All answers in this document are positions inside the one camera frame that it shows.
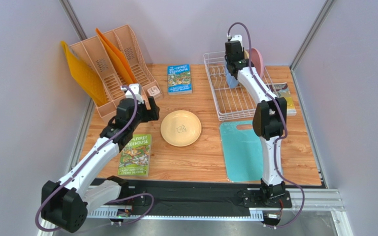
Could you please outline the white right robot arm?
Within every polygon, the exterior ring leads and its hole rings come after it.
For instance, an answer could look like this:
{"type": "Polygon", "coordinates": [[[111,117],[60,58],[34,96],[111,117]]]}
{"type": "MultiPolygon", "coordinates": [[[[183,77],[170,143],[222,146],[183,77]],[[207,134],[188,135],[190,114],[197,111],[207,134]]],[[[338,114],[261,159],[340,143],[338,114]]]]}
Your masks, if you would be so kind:
{"type": "Polygon", "coordinates": [[[285,182],[278,166],[281,162],[282,136],[286,134],[287,101],[278,98],[266,86],[252,62],[245,57],[245,50],[239,40],[226,41],[224,59],[229,87],[241,84],[256,103],[252,127],[262,145],[262,196],[265,199],[283,196],[285,182]]]}

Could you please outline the orange folder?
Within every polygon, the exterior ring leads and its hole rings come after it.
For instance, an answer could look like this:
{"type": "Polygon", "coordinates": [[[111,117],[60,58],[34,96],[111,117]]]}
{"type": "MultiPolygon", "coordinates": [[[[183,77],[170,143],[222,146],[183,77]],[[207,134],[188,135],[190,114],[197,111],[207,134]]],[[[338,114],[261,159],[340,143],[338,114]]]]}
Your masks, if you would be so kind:
{"type": "Polygon", "coordinates": [[[125,85],[136,84],[137,79],[125,55],[98,29],[95,29],[98,38],[101,40],[116,72],[123,78],[125,85]]]}

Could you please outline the book beside dish rack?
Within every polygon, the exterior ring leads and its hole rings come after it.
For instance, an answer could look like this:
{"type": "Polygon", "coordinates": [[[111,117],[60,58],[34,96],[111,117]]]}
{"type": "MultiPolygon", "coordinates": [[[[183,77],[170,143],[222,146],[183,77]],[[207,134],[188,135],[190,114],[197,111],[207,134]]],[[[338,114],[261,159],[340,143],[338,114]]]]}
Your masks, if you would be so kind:
{"type": "Polygon", "coordinates": [[[278,97],[283,97],[286,99],[287,115],[295,116],[297,114],[297,110],[295,108],[294,101],[293,101],[288,83],[273,83],[273,84],[269,84],[268,87],[272,93],[274,93],[278,97]]]}

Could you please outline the green treehouse book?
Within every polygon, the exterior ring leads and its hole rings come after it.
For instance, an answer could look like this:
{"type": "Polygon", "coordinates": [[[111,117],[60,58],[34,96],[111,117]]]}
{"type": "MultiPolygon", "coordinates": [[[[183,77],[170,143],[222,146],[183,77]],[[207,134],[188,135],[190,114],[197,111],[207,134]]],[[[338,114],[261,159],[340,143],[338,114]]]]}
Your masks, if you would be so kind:
{"type": "Polygon", "coordinates": [[[134,134],[120,153],[119,176],[147,177],[152,150],[151,134],[134,134]]]}

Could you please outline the yellow folder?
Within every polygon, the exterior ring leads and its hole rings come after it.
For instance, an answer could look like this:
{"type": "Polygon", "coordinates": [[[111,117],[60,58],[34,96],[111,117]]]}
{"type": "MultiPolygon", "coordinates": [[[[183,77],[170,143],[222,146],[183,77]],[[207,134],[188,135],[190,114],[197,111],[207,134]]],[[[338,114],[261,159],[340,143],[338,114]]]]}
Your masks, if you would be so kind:
{"type": "Polygon", "coordinates": [[[60,42],[72,78],[86,92],[97,106],[108,103],[100,77],[83,59],[76,55],[65,41],[60,42]]]}

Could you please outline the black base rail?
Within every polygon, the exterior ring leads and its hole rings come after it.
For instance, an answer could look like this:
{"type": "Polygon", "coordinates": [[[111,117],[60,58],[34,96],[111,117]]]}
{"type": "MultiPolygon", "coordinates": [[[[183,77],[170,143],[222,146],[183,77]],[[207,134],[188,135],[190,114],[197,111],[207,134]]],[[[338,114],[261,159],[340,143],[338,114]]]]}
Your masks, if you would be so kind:
{"type": "Polygon", "coordinates": [[[114,176],[108,180],[125,185],[120,198],[149,194],[126,201],[134,215],[242,217],[250,215],[250,208],[292,208],[289,193],[265,200],[259,184],[126,180],[114,176]]]}

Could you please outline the pink plastic file organizer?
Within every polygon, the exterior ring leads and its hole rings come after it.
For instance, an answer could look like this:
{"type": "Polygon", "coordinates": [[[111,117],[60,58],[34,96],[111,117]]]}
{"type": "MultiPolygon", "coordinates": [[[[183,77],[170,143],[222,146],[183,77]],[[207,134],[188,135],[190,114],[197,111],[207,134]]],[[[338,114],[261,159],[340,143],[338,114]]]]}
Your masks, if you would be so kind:
{"type": "Polygon", "coordinates": [[[83,60],[99,76],[105,90],[106,103],[96,106],[104,122],[116,114],[116,107],[125,98],[121,86],[139,83],[143,99],[163,98],[158,82],[148,70],[137,37],[129,25],[101,33],[69,46],[71,52],[83,60]]]}

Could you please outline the white charger cube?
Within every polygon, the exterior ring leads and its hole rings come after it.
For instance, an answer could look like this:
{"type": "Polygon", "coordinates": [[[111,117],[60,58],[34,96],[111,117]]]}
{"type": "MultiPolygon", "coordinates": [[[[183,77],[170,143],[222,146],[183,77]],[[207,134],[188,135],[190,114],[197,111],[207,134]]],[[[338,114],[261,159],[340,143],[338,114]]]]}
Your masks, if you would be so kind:
{"type": "Polygon", "coordinates": [[[147,93],[148,93],[148,96],[152,96],[154,97],[155,99],[160,99],[162,98],[162,92],[161,90],[159,89],[158,86],[154,85],[152,87],[149,87],[147,89],[147,93]]]}

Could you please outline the pink plate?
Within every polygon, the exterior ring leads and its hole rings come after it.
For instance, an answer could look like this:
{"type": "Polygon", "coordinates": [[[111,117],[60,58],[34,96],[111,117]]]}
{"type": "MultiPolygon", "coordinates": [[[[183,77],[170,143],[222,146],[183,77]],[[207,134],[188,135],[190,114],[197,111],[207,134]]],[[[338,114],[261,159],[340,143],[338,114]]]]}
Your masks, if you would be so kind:
{"type": "Polygon", "coordinates": [[[249,55],[250,55],[249,59],[252,62],[252,66],[255,67],[258,75],[260,76],[261,79],[263,79],[265,66],[264,66],[262,54],[260,53],[258,49],[252,48],[249,51],[249,55]]]}

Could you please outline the teal cutting board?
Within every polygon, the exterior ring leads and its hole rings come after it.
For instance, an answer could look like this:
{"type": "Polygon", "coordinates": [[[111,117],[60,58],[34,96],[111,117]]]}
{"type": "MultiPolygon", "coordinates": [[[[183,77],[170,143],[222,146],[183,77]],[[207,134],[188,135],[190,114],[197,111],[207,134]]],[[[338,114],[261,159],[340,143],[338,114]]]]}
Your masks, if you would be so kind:
{"type": "Polygon", "coordinates": [[[263,180],[278,185],[283,179],[281,140],[278,136],[266,140],[255,134],[252,121],[223,122],[220,136],[227,176],[232,182],[263,180]]]}

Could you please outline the blue treehouse book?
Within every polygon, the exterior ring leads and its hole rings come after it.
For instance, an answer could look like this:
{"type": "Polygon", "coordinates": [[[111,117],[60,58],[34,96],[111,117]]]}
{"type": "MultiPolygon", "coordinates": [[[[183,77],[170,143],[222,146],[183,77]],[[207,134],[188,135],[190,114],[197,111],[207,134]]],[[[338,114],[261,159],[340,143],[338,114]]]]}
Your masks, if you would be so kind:
{"type": "Polygon", "coordinates": [[[167,68],[168,95],[191,94],[192,78],[189,64],[172,65],[167,68]]]}

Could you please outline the blue plate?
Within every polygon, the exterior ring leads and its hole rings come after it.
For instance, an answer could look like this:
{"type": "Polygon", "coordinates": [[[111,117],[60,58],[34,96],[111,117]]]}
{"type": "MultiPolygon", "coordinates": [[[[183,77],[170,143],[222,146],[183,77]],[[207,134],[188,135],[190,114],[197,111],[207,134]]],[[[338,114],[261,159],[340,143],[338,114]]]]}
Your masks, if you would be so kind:
{"type": "Polygon", "coordinates": [[[236,80],[236,78],[231,75],[231,73],[229,72],[228,68],[227,68],[227,62],[224,61],[224,73],[225,73],[225,77],[226,77],[226,82],[227,82],[227,85],[230,89],[234,89],[236,88],[238,85],[239,85],[239,82],[238,80],[236,80]]]}

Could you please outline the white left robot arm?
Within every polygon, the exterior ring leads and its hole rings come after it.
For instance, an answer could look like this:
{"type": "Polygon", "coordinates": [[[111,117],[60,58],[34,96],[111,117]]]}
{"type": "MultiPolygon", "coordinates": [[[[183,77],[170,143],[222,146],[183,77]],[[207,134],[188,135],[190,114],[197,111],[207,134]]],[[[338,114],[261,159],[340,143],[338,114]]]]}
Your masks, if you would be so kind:
{"type": "Polygon", "coordinates": [[[41,206],[35,216],[36,226],[44,232],[78,231],[87,215],[104,204],[127,202],[141,195],[130,195],[129,183],[111,176],[99,186],[89,186],[104,168],[130,142],[137,126],[159,119],[160,108],[152,96],[150,108],[144,101],[132,97],[123,99],[116,115],[102,130],[93,149],[65,176],[58,181],[47,181],[42,187],[41,206]]]}

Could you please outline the beige plate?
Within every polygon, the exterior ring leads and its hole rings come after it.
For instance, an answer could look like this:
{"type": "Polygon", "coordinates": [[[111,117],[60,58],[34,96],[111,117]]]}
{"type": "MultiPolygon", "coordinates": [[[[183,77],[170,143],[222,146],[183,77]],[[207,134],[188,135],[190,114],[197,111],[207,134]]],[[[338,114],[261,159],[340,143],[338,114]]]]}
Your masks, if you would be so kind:
{"type": "Polygon", "coordinates": [[[249,59],[250,58],[250,55],[249,55],[249,51],[248,50],[244,50],[244,59],[249,59]]]}
{"type": "Polygon", "coordinates": [[[200,137],[201,131],[200,119],[194,113],[185,110],[169,113],[160,126],[163,139],[176,147],[193,144],[200,137]]]}

